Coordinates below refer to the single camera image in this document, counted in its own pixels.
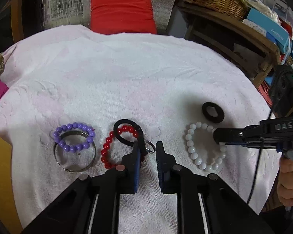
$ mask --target red cushion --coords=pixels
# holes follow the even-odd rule
[[[90,29],[102,34],[156,34],[151,0],[91,0]]]

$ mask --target silver ring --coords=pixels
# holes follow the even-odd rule
[[[150,141],[144,139],[144,142],[146,142],[146,144],[150,145],[152,148],[153,148],[153,151],[149,150],[147,147],[146,147],[146,150],[147,150],[147,153],[150,153],[150,154],[153,154],[155,153],[156,149],[155,149],[155,146],[153,143],[151,143]]]
[[[70,136],[70,135],[80,135],[80,136],[83,136],[85,138],[87,138],[89,136],[89,134],[85,133],[85,132],[82,132],[82,131],[78,131],[78,130],[72,130],[72,131],[68,131],[64,134],[62,134],[60,137],[61,139],[67,137],[67,136]],[[80,169],[80,170],[70,170],[68,168],[65,168],[63,167],[60,162],[57,160],[56,158],[56,154],[55,154],[55,149],[57,148],[57,143],[54,144],[54,147],[53,147],[53,155],[54,155],[54,158],[55,158],[55,161],[58,163],[59,166],[61,166],[63,168],[64,171],[66,172],[70,172],[70,173],[80,173],[80,172],[83,172],[85,170],[88,170],[94,163],[94,160],[96,159],[96,146],[94,143],[92,143],[92,146],[93,146],[93,151],[94,151],[94,157],[93,159],[91,160],[91,162],[85,166],[84,168]]]

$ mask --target white fabric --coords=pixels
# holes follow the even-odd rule
[[[13,191],[23,227],[78,176],[64,172],[53,158],[50,132],[60,124],[81,121],[96,128],[98,154],[87,171],[91,176],[105,172],[100,149],[120,118],[140,124],[154,144],[163,141],[177,163],[207,175],[189,158],[185,142],[191,123],[210,123],[202,104],[223,108],[225,119],[215,128],[258,124],[269,113],[263,97],[232,63],[171,36],[105,36],[83,26],[61,26],[18,42],[4,57],[1,79],[10,89],[0,100],[0,136],[13,144]],[[203,161],[207,152],[209,159],[212,152],[220,153],[206,130],[197,129],[193,140]],[[113,142],[110,152],[120,161],[130,148]],[[256,149],[230,146],[216,171],[245,201],[257,155]],[[257,213],[273,185],[278,159],[274,150],[263,151],[250,203]],[[160,193],[155,155],[149,154],[138,192],[121,196],[119,233],[176,233],[176,208],[175,195]]]

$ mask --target white bead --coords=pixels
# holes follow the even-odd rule
[[[196,152],[193,152],[191,155],[190,155],[190,158],[191,159],[197,159],[197,157],[198,157],[199,155],[196,153]]]
[[[201,159],[201,158],[197,158],[197,159],[194,161],[194,163],[195,163],[196,165],[199,165],[199,164],[202,163],[202,159]]]
[[[201,128],[202,122],[201,121],[198,121],[195,125],[197,126],[197,128]]]
[[[208,131],[208,132],[212,132],[213,129],[214,129],[214,127],[211,126],[211,125],[209,125],[209,126],[207,127],[207,131]]]
[[[195,148],[194,148],[193,146],[189,147],[189,148],[188,148],[188,152],[189,152],[189,153],[193,153],[193,152],[195,152]]]
[[[217,163],[213,163],[213,164],[212,164],[212,168],[213,168],[213,170],[217,170],[218,167],[219,167],[219,165],[218,165]]]
[[[188,147],[193,146],[193,145],[194,145],[194,142],[192,140],[187,141],[187,146]]]
[[[192,135],[187,134],[187,135],[186,135],[186,140],[187,140],[187,141],[192,140]]]
[[[221,152],[226,152],[227,151],[227,146],[226,145],[220,146],[220,151]]]
[[[191,124],[191,125],[190,125],[190,129],[195,130],[196,128],[197,128],[197,126],[196,126],[195,124]]]
[[[203,123],[203,124],[202,124],[202,128],[203,128],[203,129],[207,129],[207,127],[208,127],[208,125],[207,125],[206,123]]]
[[[212,169],[213,169],[213,167],[211,166],[211,165],[207,165],[206,166],[206,168],[205,168],[205,170],[207,171],[207,172],[211,172],[212,171]]]
[[[204,170],[204,169],[206,168],[206,164],[205,164],[205,163],[201,163],[201,164],[199,165],[199,168],[200,168],[201,170]]]
[[[221,153],[219,154],[219,157],[222,158],[222,159],[224,159],[224,158],[226,157],[226,153],[221,152]]]
[[[217,164],[221,164],[221,163],[222,163],[222,158],[216,158],[215,162],[216,162]]]
[[[188,130],[188,134],[194,134],[194,130],[193,129],[189,129]]]

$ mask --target yellow object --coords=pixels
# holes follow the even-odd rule
[[[22,226],[17,215],[11,179],[12,146],[0,138],[0,220],[11,234]]]

